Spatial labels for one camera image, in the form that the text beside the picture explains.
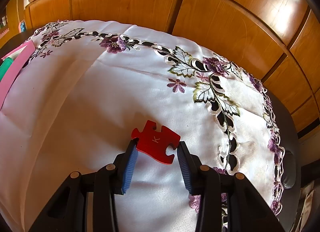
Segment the screw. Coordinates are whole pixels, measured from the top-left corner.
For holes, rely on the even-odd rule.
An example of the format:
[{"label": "screw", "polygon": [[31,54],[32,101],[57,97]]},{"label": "screw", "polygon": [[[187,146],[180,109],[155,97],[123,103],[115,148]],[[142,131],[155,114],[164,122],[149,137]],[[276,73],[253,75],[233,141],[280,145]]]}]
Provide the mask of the screw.
[{"label": "screw", "polygon": [[236,173],[236,178],[237,179],[244,179],[244,175],[240,172]]},{"label": "screw", "polygon": [[78,178],[78,177],[79,177],[79,172],[74,171],[73,173],[70,174],[70,177],[71,177],[72,179]]},{"label": "screw", "polygon": [[209,169],[210,169],[210,167],[208,165],[203,164],[200,166],[201,171],[208,171]]},{"label": "screw", "polygon": [[114,164],[112,164],[112,163],[110,163],[110,164],[108,164],[107,166],[106,166],[106,169],[108,170],[108,171],[112,171],[112,170],[114,170],[116,168],[116,166],[114,165]]}]

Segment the green object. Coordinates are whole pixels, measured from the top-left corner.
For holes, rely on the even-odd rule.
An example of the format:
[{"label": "green object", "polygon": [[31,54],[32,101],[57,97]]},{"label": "green object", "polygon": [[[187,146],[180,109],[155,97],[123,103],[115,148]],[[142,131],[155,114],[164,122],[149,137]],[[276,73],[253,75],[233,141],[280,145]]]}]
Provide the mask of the green object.
[{"label": "green object", "polygon": [[0,81],[2,80],[4,74],[7,72],[8,68],[11,66],[13,59],[7,57],[4,59],[3,63],[0,66]]}]

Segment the embroidered vine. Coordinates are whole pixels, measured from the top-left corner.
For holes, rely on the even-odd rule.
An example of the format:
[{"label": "embroidered vine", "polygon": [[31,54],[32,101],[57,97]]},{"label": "embroidered vine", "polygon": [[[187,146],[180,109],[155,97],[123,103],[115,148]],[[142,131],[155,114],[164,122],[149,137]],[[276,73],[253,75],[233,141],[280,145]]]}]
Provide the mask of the embroidered vine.
[{"label": "embroidered vine", "polygon": [[[281,176],[283,173],[282,158],[284,148],[280,147],[279,129],[275,123],[275,116],[272,112],[270,98],[266,95],[267,90],[262,83],[247,73],[243,68],[238,67],[235,63],[228,61],[226,58],[213,52],[212,57],[203,57],[202,61],[194,58],[188,52],[180,47],[175,49],[166,48],[150,41],[141,41],[130,38],[129,36],[118,33],[99,33],[97,31],[83,31],[84,28],[76,28],[66,34],[59,35],[59,28],[66,25],[67,21],[49,23],[46,26],[35,31],[33,36],[42,33],[41,43],[36,47],[36,51],[29,59],[29,63],[37,56],[41,55],[50,44],[53,47],[60,47],[65,42],[78,40],[84,36],[94,37],[91,41],[99,41],[100,46],[106,48],[109,53],[124,52],[125,50],[140,50],[140,47],[149,47],[156,54],[164,58],[164,61],[170,65],[168,72],[183,78],[196,78],[195,88],[193,90],[194,103],[204,103],[210,114],[214,116],[215,122],[228,137],[227,151],[222,146],[218,147],[218,161],[223,166],[221,171],[228,174],[234,174],[239,168],[239,158],[236,156],[238,143],[236,141],[235,125],[233,117],[240,117],[238,105],[225,95],[225,90],[221,86],[220,77],[226,77],[233,74],[243,80],[246,75],[253,87],[260,92],[264,98],[263,118],[266,121],[267,128],[270,131],[270,141],[268,148],[274,153],[275,162],[275,182],[273,188],[273,202],[271,209],[275,214],[281,210],[280,198],[283,192]],[[41,57],[43,59],[51,54],[51,50],[46,51]],[[179,79],[169,79],[167,84],[172,88],[174,93],[184,93],[184,82]],[[226,210],[223,210],[223,217],[227,216]]]}]

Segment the wooden wall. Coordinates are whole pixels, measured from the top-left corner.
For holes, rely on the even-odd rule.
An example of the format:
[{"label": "wooden wall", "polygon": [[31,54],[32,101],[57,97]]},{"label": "wooden wall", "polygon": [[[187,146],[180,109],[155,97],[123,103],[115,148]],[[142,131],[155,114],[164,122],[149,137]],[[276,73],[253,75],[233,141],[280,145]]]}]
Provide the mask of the wooden wall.
[{"label": "wooden wall", "polygon": [[319,117],[320,24],[305,0],[30,0],[28,27],[115,20],[195,41],[262,80],[297,131]]}]

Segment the satin tablecloth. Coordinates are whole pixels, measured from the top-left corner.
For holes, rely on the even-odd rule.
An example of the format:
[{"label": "satin tablecloth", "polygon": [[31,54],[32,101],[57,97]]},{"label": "satin tablecloth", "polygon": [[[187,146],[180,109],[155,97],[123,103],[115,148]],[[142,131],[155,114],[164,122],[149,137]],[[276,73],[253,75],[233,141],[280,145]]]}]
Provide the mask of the satin tablecloth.
[{"label": "satin tablecloth", "polygon": [[[266,89],[244,69],[117,22],[49,23],[30,39],[36,51],[0,111],[0,210],[14,232],[28,231],[68,174],[113,162],[146,120],[181,135],[203,164],[244,173],[281,210],[284,149]],[[176,156],[164,165],[139,153],[130,189],[116,196],[119,230],[194,231],[198,200]]]}]

